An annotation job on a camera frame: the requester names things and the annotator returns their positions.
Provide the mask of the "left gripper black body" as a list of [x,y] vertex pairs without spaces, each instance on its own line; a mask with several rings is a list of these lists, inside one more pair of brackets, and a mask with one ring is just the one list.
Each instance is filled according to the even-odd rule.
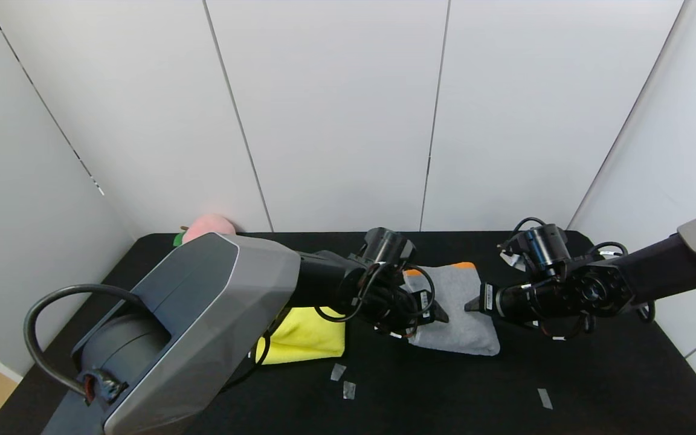
[[428,289],[396,289],[396,329],[414,330],[437,320],[437,303]]

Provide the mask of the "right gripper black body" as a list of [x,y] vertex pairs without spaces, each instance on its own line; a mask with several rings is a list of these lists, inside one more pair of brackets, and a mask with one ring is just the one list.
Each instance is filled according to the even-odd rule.
[[491,283],[481,284],[478,311],[501,320],[532,320],[528,289],[528,285],[500,287]]

